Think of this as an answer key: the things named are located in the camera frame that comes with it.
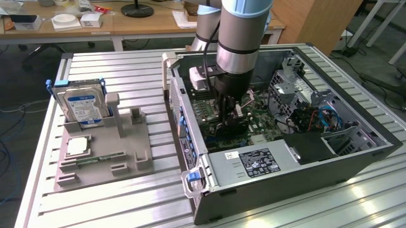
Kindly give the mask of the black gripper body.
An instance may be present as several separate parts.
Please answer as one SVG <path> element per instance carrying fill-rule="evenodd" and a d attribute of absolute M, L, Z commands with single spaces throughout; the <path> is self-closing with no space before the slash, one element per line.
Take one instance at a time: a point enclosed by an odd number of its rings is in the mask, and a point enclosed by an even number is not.
<path fill-rule="evenodd" d="M 240 100 L 252 78 L 252 71 L 242 74 L 222 73 L 214 76 L 214 90 L 222 96 Z"/>

